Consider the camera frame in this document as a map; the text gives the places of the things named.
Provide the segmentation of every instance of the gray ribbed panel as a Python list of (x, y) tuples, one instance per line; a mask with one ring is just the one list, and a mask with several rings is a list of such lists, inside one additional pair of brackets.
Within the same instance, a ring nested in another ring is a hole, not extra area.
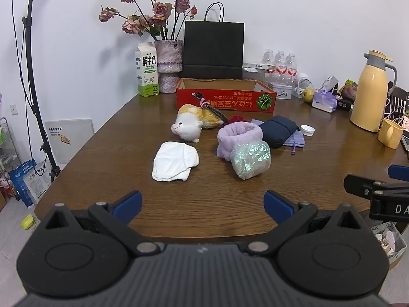
[(78, 300), (34, 295), (18, 307), (387, 307), (378, 297), (324, 301), (287, 285), (262, 257), (237, 245), (168, 245), (156, 256), (138, 258), (116, 285)]

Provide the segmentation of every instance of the navy blue pouch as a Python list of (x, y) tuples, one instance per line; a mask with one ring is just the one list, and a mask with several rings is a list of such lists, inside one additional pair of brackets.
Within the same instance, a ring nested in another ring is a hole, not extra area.
[(281, 115), (272, 117), (263, 122), (260, 126), (263, 131), (263, 141), (272, 149), (277, 149), (283, 146), (284, 142), (295, 133), (297, 124)]

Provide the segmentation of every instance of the folded white cloth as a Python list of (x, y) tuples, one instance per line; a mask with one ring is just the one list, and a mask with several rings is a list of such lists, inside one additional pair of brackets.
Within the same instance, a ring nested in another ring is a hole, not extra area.
[(178, 142), (162, 143), (153, 160), (152, 178), (156, 181), (186, 181), (190, 168), (199, 165), (193, 146)]

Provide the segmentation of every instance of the wooden table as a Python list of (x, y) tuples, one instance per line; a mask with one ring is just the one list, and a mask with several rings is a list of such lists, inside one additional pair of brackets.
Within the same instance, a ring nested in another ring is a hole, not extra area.
[[(240, 114), (224, 111), (230, 118)], [(129, 224), (155, 241), (200, 238), (204, 241), (265, 233), (275, 226), (263, 209), (263, 195), (273, 189), (293, 202), (308, 200), (322, 209), (351, 203), (359, 211), (369, 201), (347, 194), (344, 177), (359, 174), (392, 181), (390, 164), (407, 165), (401, 146), (386, 148), (377, 135), (349, 121), (349, 112), (332, 114), (301, 99), (278, 100), (275, 115), (316, 129), (305, 137), (305, 148), (283, 146), (271, 152), (270, 169), (252, 179), (237, 177), (230, 162), (216, 157), (217, 130), (203, 130), (195, 146), (200, 164), (189, 179), (157, 182), (153, 159), (161, 143), (178, 141), (171, 125), (176, 119), (174, 94), (134, 97), (83, 146), (50, 186), (38, 206), (41, 219), (56, 202), (85, 209), (96, 201), (115, 201), (131, 190), (143, 195), (141, 213)], [(243, 113), (247, 119), (267, 120), (268, 113)]]

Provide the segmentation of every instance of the blue gripper pad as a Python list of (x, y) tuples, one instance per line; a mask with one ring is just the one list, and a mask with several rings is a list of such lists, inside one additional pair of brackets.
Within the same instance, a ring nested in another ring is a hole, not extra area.
[(391, 165), (388, 169), (388, 175), (391, 179), (409, 181), (409, 167), (401, 165)]
[(142, 209), (142, 194), (133, 191), (111, 205), (112, 215), (128, 225)]
[(296, 204), (273, 190), (269, 190), (264, 194), (264, 211), (273, 218), (277, 224), (286, 221), (297, 210), (298, 206)]

